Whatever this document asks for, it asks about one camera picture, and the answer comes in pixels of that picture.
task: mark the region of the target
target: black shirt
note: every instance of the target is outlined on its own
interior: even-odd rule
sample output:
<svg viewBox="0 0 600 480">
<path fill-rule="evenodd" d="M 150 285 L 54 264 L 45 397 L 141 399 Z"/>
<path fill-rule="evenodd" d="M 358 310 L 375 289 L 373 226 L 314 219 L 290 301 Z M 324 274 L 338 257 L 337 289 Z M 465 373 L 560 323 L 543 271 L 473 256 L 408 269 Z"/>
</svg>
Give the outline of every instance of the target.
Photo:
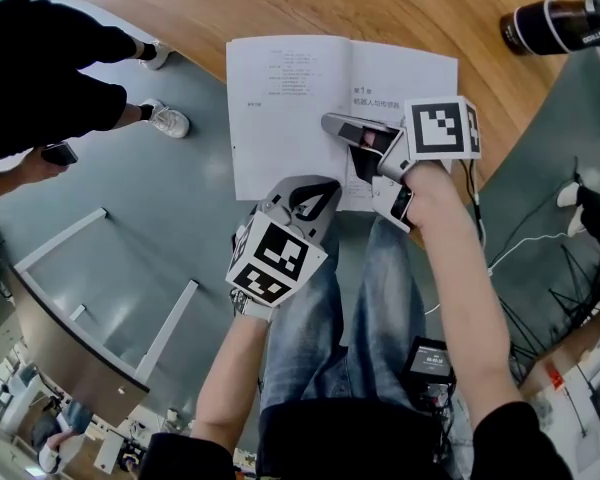
<svg viewBox="0 0 600 480">
<path fill-rule="evenodd" d="M 42 100 L 54 119 L 55 102 L 44 89 L 49 74 L 41 69 L 45 41 L 36 34 L 31 6 L 31 0 L 0 0 L 0 159 L 36 145 L 27 133 L 30 107 Z"/>
<path fill-rule="evenodd" d="M 447 480 L 432 462 L 431 419 L 374 400 L 320 399 L 266 409 L 260 419 L 258 477 L 407 478 Z M 526 403 L 493 411 L 474 433 L 471 478 L 571 479 L 538 418 Z M 156 434 L 143 460 L 141 480 L 233 480 L 233 460 L 223 447 L 189 437 Z"/>
</svg>

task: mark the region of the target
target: hand holding phone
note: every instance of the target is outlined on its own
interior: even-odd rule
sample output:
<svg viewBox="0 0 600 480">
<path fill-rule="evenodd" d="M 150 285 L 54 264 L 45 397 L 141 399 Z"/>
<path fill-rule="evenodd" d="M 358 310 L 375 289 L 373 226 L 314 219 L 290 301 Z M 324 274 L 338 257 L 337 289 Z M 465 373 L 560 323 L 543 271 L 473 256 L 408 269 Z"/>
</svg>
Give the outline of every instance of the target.
<svg viewBox="0 0 600 480">
<path fill-rule="evenodd" d="M 34 148 L 14 168 L 13 173 L 17 176 L 19 185 L 37 183 L 38 181 L 53 178 L 68 169 L 66 165 L 48 162 L 42 157 L 42 152 L 42 147 Z"/>
<path fill-rule="evenodd" d="M 52 144 L 42 150 L 42 158 L 50 164 L 68 166 L 78 161 L 78 155 L 75 154 L 71 146 L 66 142 Z"/>
</svg>

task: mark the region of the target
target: gray floor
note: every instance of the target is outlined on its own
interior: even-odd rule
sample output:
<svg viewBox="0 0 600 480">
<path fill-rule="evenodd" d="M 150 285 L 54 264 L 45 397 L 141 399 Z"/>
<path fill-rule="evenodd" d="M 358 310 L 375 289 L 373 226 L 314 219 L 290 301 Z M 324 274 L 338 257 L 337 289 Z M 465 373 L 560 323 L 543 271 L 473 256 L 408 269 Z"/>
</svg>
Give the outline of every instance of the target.
<svg viewBox="0 0 600 480">
<path fill-rule="evenodd" d="M 147 38 L 102 11 L 70 3 Z M 173 105 L 194 121 L 196 134 L 180 141 L 135 124 L 72 140 L 80 162 L 55 180 L 2 198 L 0 228 L 17 260 L 94 209 L 110 212 L 111 219 L 46 258 L 33 275 L 68 311 L 85 304 L 88 312 L 79 324 L 132 364 L 146 351 L 187 280 L 197 280 L 201 289 L 149 380 L 151 393 L 145 402 L 158 412 L 174 406 L 191 415 L 231 323 L 224 283 L 229 237 L 251 206 L 234 197 L 226 88 L 178 55 L 158 72 L 132 61 L 97 65 L 86 72 L 124 85 L 131 102 L 152 96 Z M 580 158 L 585 180 L 600 190 L 600 63 L 593 52 L 572 56 L 536 120 L 483 191 L 488 258 L 517 221 L 569 176 L 574 155 Z M 570 212 L 558 211 L 551 202 L 517 237 L 564 231 L 569 218 Z M 371 222 L 369 215 L 337 218 L 342 245 L 338 278 L 347 323 Z M 561 242 L 587 270 L 593 269 L 599 248 L 580 235 L 524 244 L 493 278 L 498 292 L 545 341 L 552 326 L 562 325 L 547 289 L 573 291 Z M 425 306 L 433 307 L 437 300 L 431 272 L 415 245 L 411 261 Z M 438 312 L 429 315 L 427 326 L 431 337 L 442 337 Z M 513 337 L 520 340 L 515 329 Z M 241 441 L 250 450 L 257 445 L 256 410 L 254 406 Z"/>
</svg>

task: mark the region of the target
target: blue jeans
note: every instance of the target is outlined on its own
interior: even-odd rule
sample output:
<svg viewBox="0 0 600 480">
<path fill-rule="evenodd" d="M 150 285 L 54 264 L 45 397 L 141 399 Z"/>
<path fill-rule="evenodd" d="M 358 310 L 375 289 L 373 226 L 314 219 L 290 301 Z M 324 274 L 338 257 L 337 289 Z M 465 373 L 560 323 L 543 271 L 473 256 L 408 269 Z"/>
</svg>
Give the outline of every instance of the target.
<svg viewBox="0 0 600 480">
<path fill-rule="evenodd" d="M 69 406 L 62 411 L 67 425 L 69 425 L 77 434 L 84 434 L 87 431 L 93 413 L 84 405 L 75 400 L 71 400 Z"/>
<path fill-rule="evenodd" d="M 408 239 L 376 219 L 350 344 L 343 347 L 338 239 L 330 230 L 322 243 L 329 257 L 273 320 L 261 410 L 292 400 L 342 397 L 412 408 L 399 376 L 414 338 L 425 335 L 425 318 L 409 268 Z"/>
</svg>

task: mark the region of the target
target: open book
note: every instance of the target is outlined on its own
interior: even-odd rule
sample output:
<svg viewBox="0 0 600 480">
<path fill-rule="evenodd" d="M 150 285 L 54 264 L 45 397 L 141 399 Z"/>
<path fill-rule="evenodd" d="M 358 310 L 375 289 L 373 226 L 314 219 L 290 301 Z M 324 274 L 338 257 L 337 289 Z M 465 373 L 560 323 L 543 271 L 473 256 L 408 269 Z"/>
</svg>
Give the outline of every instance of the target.
<svg viewBox="0 0 600 480">
<path fill-rule="evenodd" d="M 405 99 L 457 94 L 458 61 L 335 36 L 266 36 L 227 44 L 236 198 L 264 198 L 281 179 L 319 174 L 343 186 L 338 209 L 371 211 L 344 142 L 322 130 L 327 112 L 397 125 Z"/>
</svg>

